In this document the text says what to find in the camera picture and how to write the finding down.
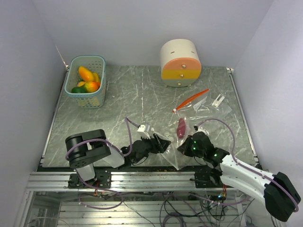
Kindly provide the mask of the dark green fake avocado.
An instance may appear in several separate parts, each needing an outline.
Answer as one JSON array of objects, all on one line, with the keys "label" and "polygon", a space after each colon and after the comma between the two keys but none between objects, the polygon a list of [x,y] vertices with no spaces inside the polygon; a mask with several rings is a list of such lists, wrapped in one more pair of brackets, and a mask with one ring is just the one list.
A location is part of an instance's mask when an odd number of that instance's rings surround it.
[{"label": "dark green fake avocado", "polygon": [[73,87],[71,89],[71,93],[73,93],[73,94],[83,94],[83,93],[87,93],[87,91],[83,87]]}]

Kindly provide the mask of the yellow fake bell pepper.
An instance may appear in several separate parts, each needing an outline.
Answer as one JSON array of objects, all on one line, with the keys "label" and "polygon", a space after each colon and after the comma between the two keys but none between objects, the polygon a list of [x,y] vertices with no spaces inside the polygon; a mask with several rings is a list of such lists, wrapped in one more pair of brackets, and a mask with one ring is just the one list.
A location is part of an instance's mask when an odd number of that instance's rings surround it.
[{"label": "yellow fake bell pepper", "polygon": [[100,78],[99,78],[99,76],[98,76],[98,74],[97,73],[92,73],[93,74],[93,76],[94,76],[94,81],[95,82],[100,82]]}]

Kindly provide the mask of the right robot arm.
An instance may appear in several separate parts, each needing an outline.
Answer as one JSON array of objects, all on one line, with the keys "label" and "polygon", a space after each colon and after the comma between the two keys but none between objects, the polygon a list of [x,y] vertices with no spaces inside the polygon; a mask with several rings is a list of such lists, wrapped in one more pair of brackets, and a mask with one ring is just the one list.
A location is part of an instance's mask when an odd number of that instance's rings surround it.
[{"label": "right robot arm", "polygon": [[206,162],[212,170],[208,178],[212,186],[225,184],[244,192],[279,221],[287,222],[298,211],[301,197],[287,175],[266,172],[232,157],[228,151],[216,148],[202,131],[189,135],[178,151]]}]

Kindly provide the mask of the orange green fake mango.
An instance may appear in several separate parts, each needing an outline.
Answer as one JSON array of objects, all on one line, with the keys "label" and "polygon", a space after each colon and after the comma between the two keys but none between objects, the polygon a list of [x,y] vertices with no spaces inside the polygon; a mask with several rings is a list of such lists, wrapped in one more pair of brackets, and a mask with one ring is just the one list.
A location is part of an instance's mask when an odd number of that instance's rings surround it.
[{"label": "orange green fake mango", "polygon": [[88,93],[93,93],[99,89],[99,83],[94,81],[86,82],[83,87]]}]

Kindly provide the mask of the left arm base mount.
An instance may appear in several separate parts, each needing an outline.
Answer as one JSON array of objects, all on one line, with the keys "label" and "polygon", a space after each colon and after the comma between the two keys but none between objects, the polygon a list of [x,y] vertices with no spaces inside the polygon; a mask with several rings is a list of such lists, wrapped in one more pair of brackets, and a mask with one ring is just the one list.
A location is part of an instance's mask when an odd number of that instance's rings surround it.
[{"label": "left arm base mount", "polygon": [[[95,177],[87,180],[86,183],[93,187],[109,189],[111,187],[111,173],[108,171],[97,170]],[[67,188],[88,189],[90,187],[88,187],[80,180],[78,173],[76,170],[74,170],[74,172],[70,174]]]}]

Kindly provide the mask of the clear red-zip bag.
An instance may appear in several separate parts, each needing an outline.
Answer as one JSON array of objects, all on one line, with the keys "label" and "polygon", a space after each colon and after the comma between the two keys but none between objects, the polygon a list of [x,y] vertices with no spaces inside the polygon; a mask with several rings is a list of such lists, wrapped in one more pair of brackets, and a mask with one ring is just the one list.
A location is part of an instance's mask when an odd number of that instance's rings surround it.
[{"label": "clear red-zip bag", "polygon": [[200,120],[204,118],[225,118],[232,109],[225,103],[225,99],[214,108],[212,102],[215,99],[210,97],[209,89],[196,93],[183,101],[179,106],[174,108],[172,112],[175,116],[185,118],[187,120]]}]

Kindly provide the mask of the polka dot zip bag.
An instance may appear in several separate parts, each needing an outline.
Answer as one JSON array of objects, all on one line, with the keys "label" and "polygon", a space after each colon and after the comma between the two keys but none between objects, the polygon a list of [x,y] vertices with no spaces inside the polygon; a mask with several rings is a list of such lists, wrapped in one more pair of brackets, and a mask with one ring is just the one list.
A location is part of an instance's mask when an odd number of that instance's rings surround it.
[{"label": "polka dot zip bag", "polygon": [[[178,121],[180,119],[185,121],[185,135],[182,138],[177,136]],[[185,142],[187,136],[194,133],[194,118],[175,114],[158,115],[153,119],[151,125],[154,128],[154,132],[158,134],[161,139],[169,140],[171,144],[164,153],[151,154],[147,160],[148,165],[168,166],[176,170],[197,165],[194,158],[185,156],[182,152],[178,151],[178,147]]]}]

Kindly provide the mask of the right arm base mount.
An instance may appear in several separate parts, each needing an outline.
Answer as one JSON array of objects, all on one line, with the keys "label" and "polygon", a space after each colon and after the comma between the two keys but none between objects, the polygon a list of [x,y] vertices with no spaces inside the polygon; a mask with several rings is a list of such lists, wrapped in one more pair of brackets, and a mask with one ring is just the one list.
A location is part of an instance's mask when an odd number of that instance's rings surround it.
[{"label": "right arm base mount", "polygon": [[189,180],[195,183],[196,188],[223,188],[222,171],[219,167],[194,166],[194,172]]}]

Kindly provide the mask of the purple fake fruit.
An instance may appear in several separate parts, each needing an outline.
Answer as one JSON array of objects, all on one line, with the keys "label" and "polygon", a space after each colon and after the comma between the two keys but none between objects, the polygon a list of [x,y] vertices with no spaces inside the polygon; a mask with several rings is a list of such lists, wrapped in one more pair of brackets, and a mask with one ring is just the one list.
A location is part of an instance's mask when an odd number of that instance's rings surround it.
[{"label": "purple fake fruit", "polygon": [[185,136],[185,134],[186,134],[186,122],[185,122],[184,118],[179,119],[176,134],[177,134],[177,137],[179,139],[181,139]]}]

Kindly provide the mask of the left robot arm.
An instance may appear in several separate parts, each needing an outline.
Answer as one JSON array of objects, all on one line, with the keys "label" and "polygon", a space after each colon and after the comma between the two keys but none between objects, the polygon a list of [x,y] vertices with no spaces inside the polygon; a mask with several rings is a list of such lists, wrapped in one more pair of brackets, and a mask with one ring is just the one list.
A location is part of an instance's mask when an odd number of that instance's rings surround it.
[{"label": "left robot arm", "polygon": [[91,188],[96,184],[94,163],[104,160],[112,168],[130,167],[148,158],[149,154],[163,154],[171,141],[151,133],[149,126],[140,125],[137,129],[140,139],[130,145],[117,148],[106,138],[102,129],[71,135],[65,139],[69,166],[80,175],[80,183]]}]

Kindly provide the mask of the yellow orange fake mango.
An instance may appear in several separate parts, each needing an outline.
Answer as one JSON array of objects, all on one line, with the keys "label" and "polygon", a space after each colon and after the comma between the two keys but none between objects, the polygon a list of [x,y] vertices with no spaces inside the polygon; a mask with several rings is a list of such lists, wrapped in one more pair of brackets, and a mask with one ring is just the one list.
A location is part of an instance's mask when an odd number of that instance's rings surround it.
[{"label": "yellow orange fake mango", "polygon": [[78,69],[79,76],[81,79],[85,82],[91,82],[94,81],[94,76],[90,70],[87,68],[80,66]]}]

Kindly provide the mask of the peach coloured fake fruit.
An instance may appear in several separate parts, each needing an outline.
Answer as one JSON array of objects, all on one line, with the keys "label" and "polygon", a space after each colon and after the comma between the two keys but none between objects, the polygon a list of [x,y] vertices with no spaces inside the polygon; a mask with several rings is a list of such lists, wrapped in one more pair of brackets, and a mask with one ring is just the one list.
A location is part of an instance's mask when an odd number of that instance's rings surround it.
[{"label": "peach coloured fake fruit", "polygon": [[80,81],[78,84],[77,84],[77,87],[81,87],[85,84],[86,82],[85,81]]}]

